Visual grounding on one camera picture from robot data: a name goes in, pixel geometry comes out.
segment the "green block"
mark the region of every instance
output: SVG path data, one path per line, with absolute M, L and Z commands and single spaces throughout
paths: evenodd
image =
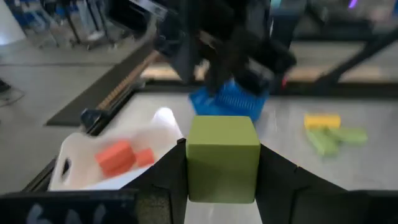
M 196 116 L 186 144 L 192 202 L 253 203 L 260 141 L 249 117 Z

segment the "light green object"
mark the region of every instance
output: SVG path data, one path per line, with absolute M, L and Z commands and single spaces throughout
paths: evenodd
M 315 146 L 321 156 L 333 156 L 338 154 L 338 141 L 328 136 L 325 128 L 315 128 L 306 130 L 307 137 Z
M 330 136 L 345 143 L 364 144 L 368 140 L 366 131 L 361 128 L 330 128 L 328 131 Z
M 253 203 L 261 145 L 249 117 L 196 116 L 186 144 L 192 202 Z

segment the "yellow block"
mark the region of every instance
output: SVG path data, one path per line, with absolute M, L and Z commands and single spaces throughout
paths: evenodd
M 337 114 L 306 114 L 304 116 L 304 126 L 310 128 L 339 128 L 341 118 Z

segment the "black clamp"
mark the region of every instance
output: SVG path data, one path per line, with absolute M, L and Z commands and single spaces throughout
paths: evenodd
M 85 109 L 80 115 L 80 122 L 86 130 L 89 130 L 106 117 L 108 117 L 108 112 L 105 110 Z

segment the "orange block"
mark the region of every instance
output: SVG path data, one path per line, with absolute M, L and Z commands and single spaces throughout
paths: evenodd
M 130 142 L 127 140 L 120 140 L 104 151 L 97 153 L 95 159 L 103 171 L 116 170 L 118 167 L 128 164 L 132 166 L 136 162 Z
M 126 163 L 120 167 L 117 167 L 113 170 L 102 170 L 102 172 L 105 177 L 108 177 L 108 178 L 116 177 L 117 175 L 121 175 L 121 174 L 129 171 L 131 169 L 132 165 L 133 165 L 133 163 L 128 162 L 128 163 Z
M 151 148 L 136 153 L 136 162 L 138 167 L 145 167 L 155 163 L 155 155 Z

